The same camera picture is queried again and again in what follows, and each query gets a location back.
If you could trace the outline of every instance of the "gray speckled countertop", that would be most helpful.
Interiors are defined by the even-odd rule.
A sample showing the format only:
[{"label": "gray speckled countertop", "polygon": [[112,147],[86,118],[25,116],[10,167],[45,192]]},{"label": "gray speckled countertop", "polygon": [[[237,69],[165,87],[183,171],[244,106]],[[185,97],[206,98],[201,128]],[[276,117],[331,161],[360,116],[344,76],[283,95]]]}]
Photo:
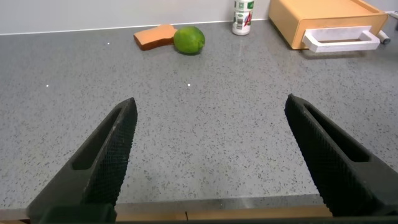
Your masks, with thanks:
[{"label": "gray speckled countertop", "polygon": [[129,97],[139,119],[119,209],[322,203],[285,118],[289,93],[398,170],[393,28],[376,51],[315,55],[289,50],[268,21],[245,37],[197,26],[196,56],[140,51],[143,28],[0,36],[0,210],[26,208]]}]

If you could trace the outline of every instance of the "green lime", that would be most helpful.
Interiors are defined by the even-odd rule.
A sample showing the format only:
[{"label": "green lime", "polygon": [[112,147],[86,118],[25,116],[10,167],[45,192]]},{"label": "green lime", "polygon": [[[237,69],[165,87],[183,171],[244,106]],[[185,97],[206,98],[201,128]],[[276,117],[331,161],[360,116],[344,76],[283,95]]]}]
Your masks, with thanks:
[{"label": "green lime", "polygon": [[184,27],[174,34],[174,46],[182,53],[197,54],[205,45],[205,35],[196,27]]}]

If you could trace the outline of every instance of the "white handle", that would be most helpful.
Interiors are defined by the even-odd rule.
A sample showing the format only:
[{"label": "white handle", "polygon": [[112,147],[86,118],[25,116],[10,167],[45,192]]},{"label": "white handle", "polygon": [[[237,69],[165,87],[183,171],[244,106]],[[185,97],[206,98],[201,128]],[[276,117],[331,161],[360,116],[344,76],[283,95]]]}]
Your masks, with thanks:
[{"label": "white handle", "polygon": [[[313,52],[342,52],[351,50],[375,50],[380,40],[370,33],[371,26],[339,27],[305,30],[303,42]],[[324,40],[354,40],[352,42],[320,43]]]}]

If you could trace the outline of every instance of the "sponge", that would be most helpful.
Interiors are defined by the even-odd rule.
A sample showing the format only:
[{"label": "sponge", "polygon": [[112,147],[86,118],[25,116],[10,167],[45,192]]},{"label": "sponge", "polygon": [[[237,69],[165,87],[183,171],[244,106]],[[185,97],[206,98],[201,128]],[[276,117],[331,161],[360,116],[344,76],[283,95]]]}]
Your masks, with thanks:
[{"label": "sponge", "polygon": [[170,24],[162,24],[152,29],[134,34],[134,40],[141,50],[173,44],[174,33],[177,30]]}]

